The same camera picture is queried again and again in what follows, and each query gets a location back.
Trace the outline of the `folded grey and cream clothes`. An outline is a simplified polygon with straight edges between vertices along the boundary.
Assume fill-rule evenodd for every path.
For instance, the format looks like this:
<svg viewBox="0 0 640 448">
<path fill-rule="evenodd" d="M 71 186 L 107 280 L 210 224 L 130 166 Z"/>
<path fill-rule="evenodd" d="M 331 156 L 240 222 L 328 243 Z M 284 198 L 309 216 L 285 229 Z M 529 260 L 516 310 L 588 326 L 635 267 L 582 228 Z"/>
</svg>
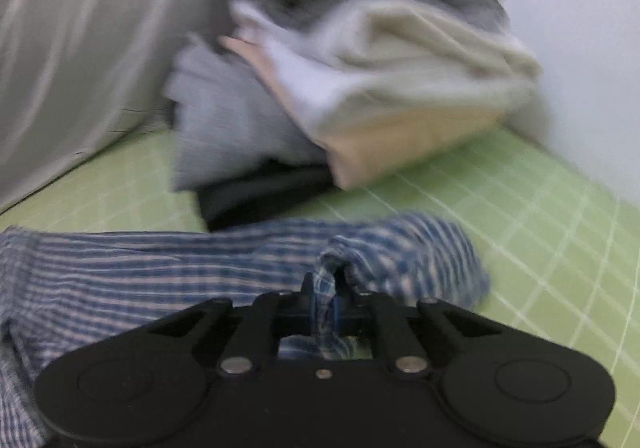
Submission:
<svg viewBox="0 0 640 448">
<path fill-rule="evenodd" d="M 164 86 L 174 184 L 210 231 L 367 185 L 533 101 L 502 0 L 229 0 Z"/>
</svg>

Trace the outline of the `blue plaid shirt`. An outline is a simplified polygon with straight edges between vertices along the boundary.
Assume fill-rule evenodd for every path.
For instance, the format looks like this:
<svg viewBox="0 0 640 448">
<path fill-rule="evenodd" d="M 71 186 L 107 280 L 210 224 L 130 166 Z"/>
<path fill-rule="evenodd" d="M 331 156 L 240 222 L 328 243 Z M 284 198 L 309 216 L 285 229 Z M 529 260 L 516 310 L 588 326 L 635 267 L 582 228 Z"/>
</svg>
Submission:
<svg viewBox="0 0 640 448">
<path fill-rule="evenodd" d="M 472 309 L 489 277 L 463 229 L 423 213 L 345 223 L 288 219 L 204 233 L 1 236 L 1 442 L 40 447 L 32 401 L 56 358 L 209 299 L 252 303 L 310 278 L 328 315 L 337 277 L 406 305 L 433 297 Z"/>
</svg>

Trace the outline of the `green grid mat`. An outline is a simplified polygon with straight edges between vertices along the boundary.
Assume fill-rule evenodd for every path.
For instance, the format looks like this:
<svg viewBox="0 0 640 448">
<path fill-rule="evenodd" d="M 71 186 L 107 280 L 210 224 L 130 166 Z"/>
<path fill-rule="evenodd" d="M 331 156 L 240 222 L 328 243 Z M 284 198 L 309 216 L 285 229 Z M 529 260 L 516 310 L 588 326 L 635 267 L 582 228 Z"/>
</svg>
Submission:
<svg viewBox="0 0 640 448">
<path fill-rule="evenodd" d="M 170 189 L 171 137 L 124 139 L 2 213 L 43 231 L 200 231 L 196 203 Z M 425 211 L 460 223 L 491 277 L 484 314 L 576 348 L 611 372 L 603 438 L 639 442 L 639 212 L 506 130 L 297 216 L 358 221 Z"/>
</svg>

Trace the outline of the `white printed carrot sheet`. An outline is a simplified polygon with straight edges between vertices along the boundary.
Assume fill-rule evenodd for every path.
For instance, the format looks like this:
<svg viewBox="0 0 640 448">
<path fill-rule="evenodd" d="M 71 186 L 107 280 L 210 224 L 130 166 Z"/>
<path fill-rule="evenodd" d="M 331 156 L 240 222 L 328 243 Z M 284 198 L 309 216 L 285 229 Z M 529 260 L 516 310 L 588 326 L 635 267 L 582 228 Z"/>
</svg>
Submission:
<svg viewBox="0 0 640 448">
<path fill-rule="evenodd" d="M 1 204 L 148 120 L 217 0 L 1 0 Z"/>
</svg>

